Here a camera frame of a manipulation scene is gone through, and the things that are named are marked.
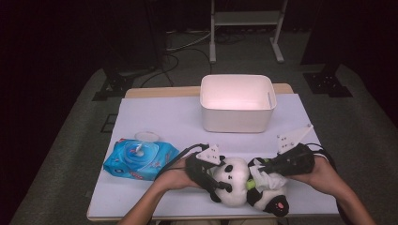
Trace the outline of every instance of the gray carpet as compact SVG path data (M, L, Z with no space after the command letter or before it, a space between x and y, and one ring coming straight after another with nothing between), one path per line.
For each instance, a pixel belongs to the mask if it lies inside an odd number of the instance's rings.
M251 34L238 43L218 45L212 73L264 74L274 83L291 84L300 95L320 142L334 157L340 175L359 194L378 224L396 224L397 128L367 92L360 77L347 67L340 66L337 77L353 97L312 94L302 73L319 71L322 66L299 65L309 33L282 32L283 64L276 63L268 42L271 35ZM169 44L177 47L196 38L174 34ZM208 54L207 44L192 48ZM210 73L210 64L201 52L186 50L174 56L179 60L178 66L168 74L175 86L200 85L201 79ZM165 57L164 69L175 64L175 58ZM139 87L150 76L140 77L133 86ZM100 131L107 116L117 113L121 100L109 97L106 101L92 101L104 81L100 69L86 84L11 224L94 223L85 213L111 138L111 133ZM169 86L164 75L145 84L145 87L159 86ZM338 217L289 217L280 222L343 224Z

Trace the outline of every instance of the blue wipes pack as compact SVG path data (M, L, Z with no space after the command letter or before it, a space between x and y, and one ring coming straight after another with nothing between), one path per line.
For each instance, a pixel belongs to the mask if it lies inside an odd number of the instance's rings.
M161 168L178 154L179 151L168 142L121 139L103 163L103 169L114 176L155 180Z

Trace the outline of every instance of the white storage bin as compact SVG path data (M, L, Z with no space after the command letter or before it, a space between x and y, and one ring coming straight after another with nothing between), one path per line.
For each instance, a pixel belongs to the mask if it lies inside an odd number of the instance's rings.
M266 76L216 74L202 79L200 103L205 130L258 133L266 130L277 102Z

